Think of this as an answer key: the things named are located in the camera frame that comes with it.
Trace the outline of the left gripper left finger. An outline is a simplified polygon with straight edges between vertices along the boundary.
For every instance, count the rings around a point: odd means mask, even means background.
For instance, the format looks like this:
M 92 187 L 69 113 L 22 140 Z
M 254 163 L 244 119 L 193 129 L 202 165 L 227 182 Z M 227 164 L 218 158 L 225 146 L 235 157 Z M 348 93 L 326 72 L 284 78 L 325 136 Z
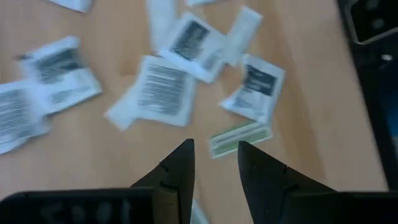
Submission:
M 131 189 L 152 188 L 155 224 L 190 224 L 195 186 L 195 142 L 184 140 Z

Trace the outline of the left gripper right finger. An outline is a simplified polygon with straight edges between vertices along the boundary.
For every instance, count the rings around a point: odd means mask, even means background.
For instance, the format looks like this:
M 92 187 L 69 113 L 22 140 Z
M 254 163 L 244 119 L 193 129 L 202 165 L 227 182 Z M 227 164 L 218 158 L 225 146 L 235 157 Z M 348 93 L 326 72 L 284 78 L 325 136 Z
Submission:
M 288 194 L 334 191 L 246 141 L 238 144 L 238 166 L 254 224 L 279 224 Z

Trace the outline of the green bandage strip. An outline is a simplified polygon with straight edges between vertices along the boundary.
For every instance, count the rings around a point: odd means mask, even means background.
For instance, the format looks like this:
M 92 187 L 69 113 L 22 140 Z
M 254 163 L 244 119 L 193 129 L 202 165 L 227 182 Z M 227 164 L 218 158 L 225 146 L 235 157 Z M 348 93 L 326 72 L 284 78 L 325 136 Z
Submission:
M 257 144 L 273 137 L 272 130 L 257 122 L 244 123 L 212 136 L 209 151 L 212 159 L 223 157 L 238 150 L 240 141 Z

